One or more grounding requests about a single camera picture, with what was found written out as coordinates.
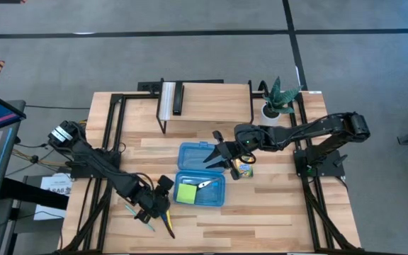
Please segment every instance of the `yellow-green sponge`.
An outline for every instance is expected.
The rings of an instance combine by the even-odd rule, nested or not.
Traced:
[[[198,187],[196,185],[180,183],[177,190],[177,202],[181,203],[195,203],[196,191]]]

